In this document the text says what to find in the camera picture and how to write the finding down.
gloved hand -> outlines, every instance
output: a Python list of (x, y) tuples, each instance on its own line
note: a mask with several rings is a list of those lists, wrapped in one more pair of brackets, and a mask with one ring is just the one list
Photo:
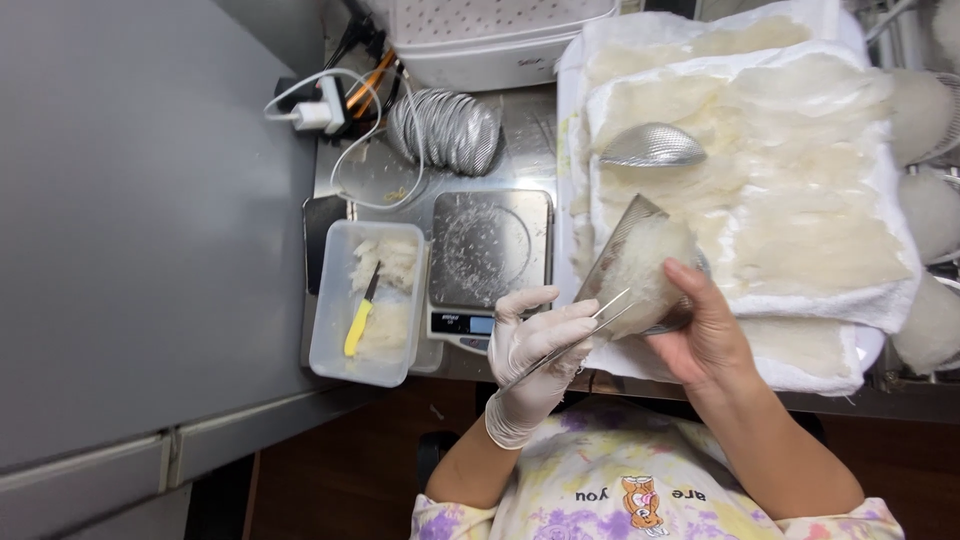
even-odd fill
[[(596, 328), (597, 321), (589, 318), (599, 309), (596, 300), (537, 313), (521, 322), (519, 314), (524, 310), (553, 302), (559, 294), (557, 287), (546, 285), (519, 290), (496, 302), (487, 359), (501, 387), (554, 349), (568, 347)], [(486, 421), (493, 442), (505, 450), (522, 448), (564, 397), (591, 347), (587, 340), (530, 374), (500, 399), (491, 397)]]

scale platform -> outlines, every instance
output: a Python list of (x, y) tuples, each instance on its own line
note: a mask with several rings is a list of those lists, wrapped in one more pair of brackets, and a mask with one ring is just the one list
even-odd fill
[(442, 193), (433, 206), (427, 337), (485, 354), (500, 297), (550, 282), (553, 206), (545, 191)]

tie-dye shirt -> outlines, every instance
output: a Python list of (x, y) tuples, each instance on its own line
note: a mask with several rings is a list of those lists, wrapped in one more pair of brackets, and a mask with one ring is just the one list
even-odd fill
[(773, 521), (702, 424), (592, 398), (548, 418), (489, 510), (417, 497), (417, 540), (903, 538), (881, 499), (849, 514)]

person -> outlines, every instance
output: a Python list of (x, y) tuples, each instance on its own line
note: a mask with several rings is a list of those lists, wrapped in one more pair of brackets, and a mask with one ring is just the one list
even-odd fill
[[(663, 270), (693, 301), (693, 319), (647, 344), (703, 424), (616, 398), (550, 415), (588, 340), (487, 401), (418, 495), (411, 538), (903, 538), (884, 502), (864, 498), (759, 376), (717, 286), (673, 258)], [(542, 286), (497, 302), (488, 358), (500, 386), (596, 327), (595, 300), (521, 322), (557, 295)]]

